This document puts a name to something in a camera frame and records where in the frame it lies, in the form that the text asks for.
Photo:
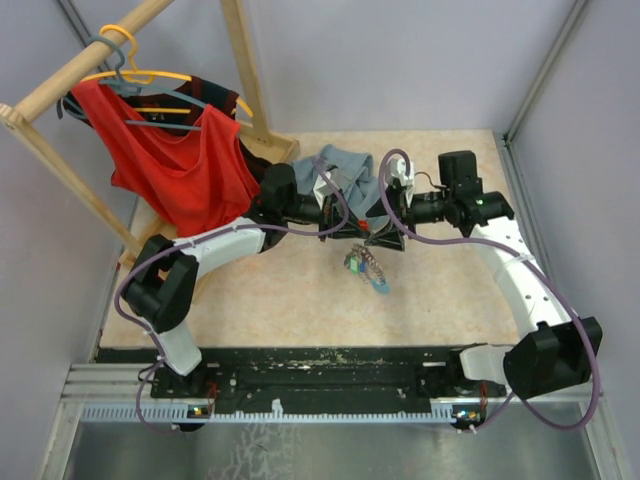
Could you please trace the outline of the bunch of keys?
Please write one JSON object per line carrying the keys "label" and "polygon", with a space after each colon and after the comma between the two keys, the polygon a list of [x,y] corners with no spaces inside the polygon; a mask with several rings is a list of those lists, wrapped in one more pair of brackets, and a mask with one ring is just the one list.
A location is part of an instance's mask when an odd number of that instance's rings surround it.
{"label": "bunch of keys", "polygon": [[353,244],[344,258],[343,265],[377,293],[386,295],[391,292],[381,265],[366,245]]}

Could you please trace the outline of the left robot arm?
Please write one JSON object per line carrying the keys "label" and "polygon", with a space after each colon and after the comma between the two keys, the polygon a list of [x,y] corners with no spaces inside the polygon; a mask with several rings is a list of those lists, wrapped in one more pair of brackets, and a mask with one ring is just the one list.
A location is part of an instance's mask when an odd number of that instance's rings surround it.
{"label": "left robot arm", "polygon": [[186,323],[201,277],[272,249],[290,233],[291,223],[317,226],[314,235],[321,240],[366,237],[347,204],[344,173],[320,158],[312,166],[318,176],[309,194],[299,193],[291,165],[275,164],[248,210],[230,223],[175,240],[151,237],[118,287],[116,311],[151,337],[159,363],[173,371],[172,383],[184,395],[197,396],[208,384],[202,352]]}

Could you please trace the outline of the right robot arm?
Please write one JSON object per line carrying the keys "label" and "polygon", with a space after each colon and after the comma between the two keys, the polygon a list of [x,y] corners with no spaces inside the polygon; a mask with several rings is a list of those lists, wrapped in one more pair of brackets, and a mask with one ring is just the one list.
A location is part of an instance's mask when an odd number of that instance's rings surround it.
{"label": "right robot arm", "polygon": [[[540,270],[520,233],[504,195],[487,192],[473,152],[439,155],[440,184],[417,193],[416,169],[408,154],[394,148],[379,170],[380,200],[371,215],[387,214],[393,233],[437,246],[472,245],[493,275],[516,323],[512,347],[482,344],[463,348],[446,372],[448,387],[470,395],[482,380],[504,385],[528,400],[591,382],[601,390],[597,352],[602,328],[581,318]],[[459,230],[454,239],[420,236],[420,224],[447,222]]]}

